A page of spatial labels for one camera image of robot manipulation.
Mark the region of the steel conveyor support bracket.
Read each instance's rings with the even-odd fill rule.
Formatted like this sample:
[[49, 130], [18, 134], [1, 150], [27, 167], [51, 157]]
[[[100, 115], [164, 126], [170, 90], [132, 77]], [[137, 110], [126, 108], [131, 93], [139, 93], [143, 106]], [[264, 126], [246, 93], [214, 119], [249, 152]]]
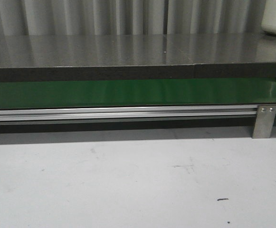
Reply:
[[253, 139], [270, 138], [276, 116], [276, 104], [259, 105], [252, 133]]

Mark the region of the grey pleated curtain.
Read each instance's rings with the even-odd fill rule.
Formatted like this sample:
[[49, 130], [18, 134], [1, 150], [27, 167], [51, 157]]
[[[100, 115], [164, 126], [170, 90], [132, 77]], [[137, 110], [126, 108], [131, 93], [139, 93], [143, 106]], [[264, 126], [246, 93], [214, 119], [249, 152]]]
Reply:
[[263, 0], [0, 0], [0, 35], [259, 32]]

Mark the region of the green conveyor belt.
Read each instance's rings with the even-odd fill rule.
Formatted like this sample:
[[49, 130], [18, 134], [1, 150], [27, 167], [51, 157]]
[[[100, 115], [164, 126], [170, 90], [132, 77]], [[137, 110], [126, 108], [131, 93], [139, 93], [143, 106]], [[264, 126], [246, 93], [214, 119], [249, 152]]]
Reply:
[[276, 103], [273, 78], [0, 83], [0, 109]]

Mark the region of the aluminium conveyor side rail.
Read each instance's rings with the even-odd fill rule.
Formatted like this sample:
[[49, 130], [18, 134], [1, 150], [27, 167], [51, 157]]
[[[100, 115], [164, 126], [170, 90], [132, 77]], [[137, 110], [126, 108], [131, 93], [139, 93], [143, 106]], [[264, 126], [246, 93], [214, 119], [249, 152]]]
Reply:
[[0, 110], [0, 122], [254, 115], [256, 104]]

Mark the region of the black raised platform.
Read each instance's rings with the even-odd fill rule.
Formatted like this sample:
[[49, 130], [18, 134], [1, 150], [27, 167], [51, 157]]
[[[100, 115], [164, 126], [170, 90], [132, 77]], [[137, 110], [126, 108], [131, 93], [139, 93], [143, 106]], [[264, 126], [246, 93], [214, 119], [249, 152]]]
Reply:
[[0, 36], [0, 82], [240, 77], [276, 77], [276, 36]]

